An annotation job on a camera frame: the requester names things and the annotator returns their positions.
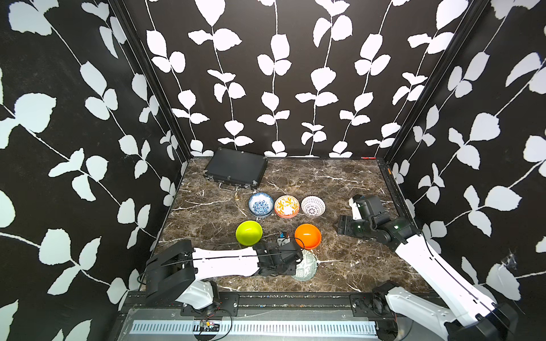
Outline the pale green patterned bowl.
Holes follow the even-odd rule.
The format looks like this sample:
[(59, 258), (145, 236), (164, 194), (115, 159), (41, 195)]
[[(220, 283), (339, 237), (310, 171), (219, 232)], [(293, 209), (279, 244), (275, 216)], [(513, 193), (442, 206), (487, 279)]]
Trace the pale green patterned bowl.
[(296, 272), (292, 276), (297, 281), (309, 281), (314, 278), (318, 269), (318, 259), (309, 250), (302, 251), (303, 258), (296, 266)]

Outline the blue floral bowl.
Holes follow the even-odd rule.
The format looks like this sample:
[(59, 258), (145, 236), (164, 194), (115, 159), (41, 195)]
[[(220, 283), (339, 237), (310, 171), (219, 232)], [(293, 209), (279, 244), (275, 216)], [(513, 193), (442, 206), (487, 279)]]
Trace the blue floral bowl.
[(267, 193), (255, 193), (248, 200), (248, 208), (255, 217), (268, 217), (274, 210), (274, 201)]

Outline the lime green bowl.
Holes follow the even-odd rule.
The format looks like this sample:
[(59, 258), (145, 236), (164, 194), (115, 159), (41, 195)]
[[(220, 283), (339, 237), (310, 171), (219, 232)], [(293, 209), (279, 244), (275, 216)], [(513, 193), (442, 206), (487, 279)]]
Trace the lime green bowl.
[(243, 246), (251, 247), (257, 244), (263, 236), (263, 229), (260, 223), (248, 220), (237, 227), (235, 231), (236, 240)]

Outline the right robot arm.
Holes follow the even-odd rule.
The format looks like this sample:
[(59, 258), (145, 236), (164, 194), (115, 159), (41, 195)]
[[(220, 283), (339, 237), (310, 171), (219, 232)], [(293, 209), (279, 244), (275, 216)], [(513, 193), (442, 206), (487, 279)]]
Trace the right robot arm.
[(352, 214), (338, 221), (340, 235), (374, 240), (406, 261), (444, 302), (437, 305), (388, 281), (373, 291), (380, 313), (403, 315), (443, 340), (514, 340), (518, 314), (497, 304), (450, 266), (406, 217), (393, 220), (377, 196), (354, 196)]

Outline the white maroon patterned bowl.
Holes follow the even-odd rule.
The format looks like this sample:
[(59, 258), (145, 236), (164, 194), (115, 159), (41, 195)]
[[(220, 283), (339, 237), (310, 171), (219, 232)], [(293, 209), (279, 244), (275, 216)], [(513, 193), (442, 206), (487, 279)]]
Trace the white maroon patterned bowl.
[(301, 210), (308, 217), (320, 217), (326, 211), (326, 204), (317, 196), (307, 196), (301, 201)]

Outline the orange plastic bowl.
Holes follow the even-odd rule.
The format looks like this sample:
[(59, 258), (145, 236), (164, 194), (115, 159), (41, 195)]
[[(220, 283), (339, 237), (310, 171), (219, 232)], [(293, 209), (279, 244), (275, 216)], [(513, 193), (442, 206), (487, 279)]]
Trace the orange plastic bowl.
[(306, 250), (317, 248), (321, 244), (321, 231), (312, 224), (302, 224), (294, 232), (298, 245)]

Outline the orange leaf patterned bowl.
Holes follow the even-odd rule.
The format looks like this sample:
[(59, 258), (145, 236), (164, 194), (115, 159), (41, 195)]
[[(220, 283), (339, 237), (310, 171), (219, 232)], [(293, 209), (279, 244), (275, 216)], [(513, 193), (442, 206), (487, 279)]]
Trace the orange leaf patterned bowl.
[(281, 218), (290, 219), (299, 214), (299, 201), (290, 195), (277, 198), (274, 203), (274, 212)]

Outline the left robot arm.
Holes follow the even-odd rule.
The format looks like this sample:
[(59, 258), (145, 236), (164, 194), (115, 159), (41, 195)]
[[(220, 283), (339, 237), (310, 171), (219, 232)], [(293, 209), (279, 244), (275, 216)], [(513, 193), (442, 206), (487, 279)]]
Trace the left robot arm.
[(278, 243), (259, 242), (237, 250), (207, 250), (190, 240), (154, 255), (146, 263), (146, 305), (184, 303), (206, 310), (220, 302), (215, 278), (227, 276), (293, 276), (304, 256), (304, 243), (284, 238)]

